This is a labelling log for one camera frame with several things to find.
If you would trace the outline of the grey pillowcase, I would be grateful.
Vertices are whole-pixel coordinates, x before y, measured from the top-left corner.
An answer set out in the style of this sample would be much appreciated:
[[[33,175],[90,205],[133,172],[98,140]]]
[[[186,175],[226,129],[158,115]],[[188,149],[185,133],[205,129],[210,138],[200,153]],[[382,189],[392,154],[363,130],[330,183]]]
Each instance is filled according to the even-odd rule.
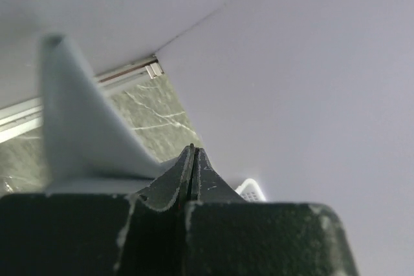
[[[39,48],[43,146],[52,194],[129,194],[175,163],[159,162],[111,107],[91,66],[63,34]]]

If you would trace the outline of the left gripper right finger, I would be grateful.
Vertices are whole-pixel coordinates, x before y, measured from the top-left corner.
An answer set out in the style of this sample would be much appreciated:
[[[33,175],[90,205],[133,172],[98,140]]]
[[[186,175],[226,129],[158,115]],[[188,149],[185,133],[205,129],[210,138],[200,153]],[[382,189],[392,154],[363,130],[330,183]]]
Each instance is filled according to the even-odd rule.
[[[309,202],[248,202],[198,149],[186,205],[187,275],[357,275],[342,221]]]

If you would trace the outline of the white plastic basket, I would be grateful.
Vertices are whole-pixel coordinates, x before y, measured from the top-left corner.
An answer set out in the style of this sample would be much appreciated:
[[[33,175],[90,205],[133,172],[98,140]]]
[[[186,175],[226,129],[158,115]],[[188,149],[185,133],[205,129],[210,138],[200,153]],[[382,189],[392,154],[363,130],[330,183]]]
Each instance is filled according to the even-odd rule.
[[[253,178],[247,178],[235,189],[235,192],[247,202],[266,202],[266,198]]]

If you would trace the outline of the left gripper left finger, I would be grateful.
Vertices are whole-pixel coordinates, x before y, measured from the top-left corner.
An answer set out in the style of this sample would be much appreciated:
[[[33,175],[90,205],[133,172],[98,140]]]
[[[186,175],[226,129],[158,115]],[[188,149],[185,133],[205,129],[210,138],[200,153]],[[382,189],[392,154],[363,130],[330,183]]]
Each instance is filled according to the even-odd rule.
[[[172,274],[193,160],[185,147],[171,169],[129,195],[2,197],[1,274]]]

